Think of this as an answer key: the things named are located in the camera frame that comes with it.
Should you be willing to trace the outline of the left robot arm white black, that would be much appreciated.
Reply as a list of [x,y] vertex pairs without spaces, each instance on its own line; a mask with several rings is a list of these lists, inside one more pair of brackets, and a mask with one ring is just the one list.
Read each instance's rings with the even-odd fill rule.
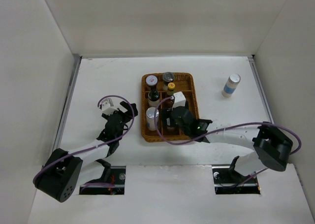
[[58,202],[65,202],[73,194],[82,168],[93,162],[104,166],[94,171],[94,179],[100,184],[107,183],[110,180],[110,171],[109,163],[104,159],[117,150],[119,141],[130,130],[128,123],[138,116],[135,103],[121,101],[120,106],[126,111],[104,102],[100,108],[106,124],[97,139],[74,152],[55,149],[34,177],[34,186]]

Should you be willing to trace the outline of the tall jar silver lid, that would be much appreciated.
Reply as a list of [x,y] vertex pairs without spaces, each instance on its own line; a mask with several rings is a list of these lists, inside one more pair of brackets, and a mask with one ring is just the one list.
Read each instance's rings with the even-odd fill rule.
[[239,74],[231,74],[221,92],[224,97],[231,97],[241,81],[241,76]]

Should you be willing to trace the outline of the clear top salt grinder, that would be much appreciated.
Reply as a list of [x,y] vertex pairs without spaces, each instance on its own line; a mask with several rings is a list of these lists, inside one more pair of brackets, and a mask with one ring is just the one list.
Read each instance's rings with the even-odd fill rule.
[[164,91],[167,91],[168,84],[174,81],[174,74],[172,72],[165,72],[162,75],[163,85],[162,88]]

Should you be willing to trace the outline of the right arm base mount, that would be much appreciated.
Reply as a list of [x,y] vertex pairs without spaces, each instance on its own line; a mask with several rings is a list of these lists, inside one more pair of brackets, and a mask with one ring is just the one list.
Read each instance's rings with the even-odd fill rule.
[[232,160],[229,167],[214,166],[212,168],[214,189],[217,195],[226,194],[260,194],[258,180],[250,175],[243,176],[234,170],[239,156]]

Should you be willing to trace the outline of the dark sauce bottle black cap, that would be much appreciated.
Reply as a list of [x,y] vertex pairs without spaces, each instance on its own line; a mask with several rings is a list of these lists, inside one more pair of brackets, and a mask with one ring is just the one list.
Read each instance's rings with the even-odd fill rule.
[[150,107],[157,107],[160,103],[160,93],[157,90],[157,87],[154,86],[148,93],[148,104]]

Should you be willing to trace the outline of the white jar silver lid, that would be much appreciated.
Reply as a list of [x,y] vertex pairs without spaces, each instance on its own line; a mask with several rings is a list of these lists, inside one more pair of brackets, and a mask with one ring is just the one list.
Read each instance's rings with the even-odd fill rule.
[[146,111],[146,123],[147,123],[147,128],[150,131],[156,131],[154,118],[156,118],[156,121],[158,124],[159,111],[157,110],[155,113],[155,110],[156,110],[155,107],[150,107]]

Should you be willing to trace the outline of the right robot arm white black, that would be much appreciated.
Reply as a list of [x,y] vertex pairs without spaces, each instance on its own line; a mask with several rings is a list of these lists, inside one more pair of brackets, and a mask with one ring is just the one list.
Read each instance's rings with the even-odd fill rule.
[[286,170],[293,142],[271,123],[216,125],[211,120],[195,118],[183,106],[163,109],[162,119],[166,126],[179,128],[193,142],[231,144],[250,149],[249,154],[236,156],[231,162],[228,176],[233,182],[241,182],[246,175],[266,168],[278,172]]

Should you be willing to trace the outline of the brown wicker basket tray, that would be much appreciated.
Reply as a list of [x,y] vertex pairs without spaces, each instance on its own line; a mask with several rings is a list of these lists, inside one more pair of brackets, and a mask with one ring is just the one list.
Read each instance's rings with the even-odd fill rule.
[[[164,99],[167,96],[166,91],[163,90],[163,80],[162,73],[153,73],[157,77],[157,91],[160,94],[160,98]],[[146,84],[146,78],[150,74],[145,74],[141,79],[141,134],[145,141],[149,143],[153,142],[162,142],[162,138],[154,130],[151,131],[148,129],[147,120],[146,120],[146,111],[150,107],[148,103],[148,93],[150,88]],[[186,98],[189,111],[193,114],[195,118],[199,118],[198,105],[196,101],[196,93],[194,87],[193,76],[185,72],[175,72],[174,73],[175,81],[175,91],[182,92]],[[173,131],[168,131],[164,128],[161,117],[158,121],[158,129],[163,137],[169,141],[178,141],[178,140],[189,140],[189,137],[186,136],[180,129],[175,128]]]

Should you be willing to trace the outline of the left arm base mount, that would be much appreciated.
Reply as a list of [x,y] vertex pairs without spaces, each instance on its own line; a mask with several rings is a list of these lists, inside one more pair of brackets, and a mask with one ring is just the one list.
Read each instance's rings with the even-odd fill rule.
[[126,167],[112,166],[103,159],[96,160],[103,166],[102,175],[92,179],[79,188],[80,195],[124,195]]

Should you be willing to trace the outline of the red chili sauce bottle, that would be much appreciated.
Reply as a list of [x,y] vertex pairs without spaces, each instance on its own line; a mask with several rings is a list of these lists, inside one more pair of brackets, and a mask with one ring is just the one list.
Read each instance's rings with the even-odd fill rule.
[[170,82],[167,85],[167,91],[166,91],[166,97],[168,97],[169,99],[167,99],[164,103],[166,108],[171,108],[173,106],[174,93],[175,93],[175,83]]

